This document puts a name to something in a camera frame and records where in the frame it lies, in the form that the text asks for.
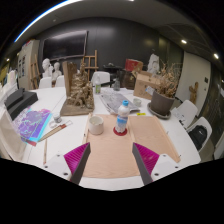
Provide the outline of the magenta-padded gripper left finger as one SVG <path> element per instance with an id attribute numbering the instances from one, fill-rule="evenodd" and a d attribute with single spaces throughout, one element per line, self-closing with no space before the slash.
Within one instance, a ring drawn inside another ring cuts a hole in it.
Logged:
<path id="1" fill-rule="evenodd" d="M 65 180 L 79 184 L 90 152 L 90 144 L 85 143 L 65 155 L 55 155 L 42 168 Z"/>

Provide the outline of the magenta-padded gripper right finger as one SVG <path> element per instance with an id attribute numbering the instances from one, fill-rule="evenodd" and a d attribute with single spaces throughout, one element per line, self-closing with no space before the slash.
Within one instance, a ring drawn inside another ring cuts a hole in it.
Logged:
<path id="1" fill-rule="evenodd" d="M 132 153 L 144 185 L 148 185 L 181 169 L 167 154 L 159 155 L 138 143 L 133 144 Z"/>

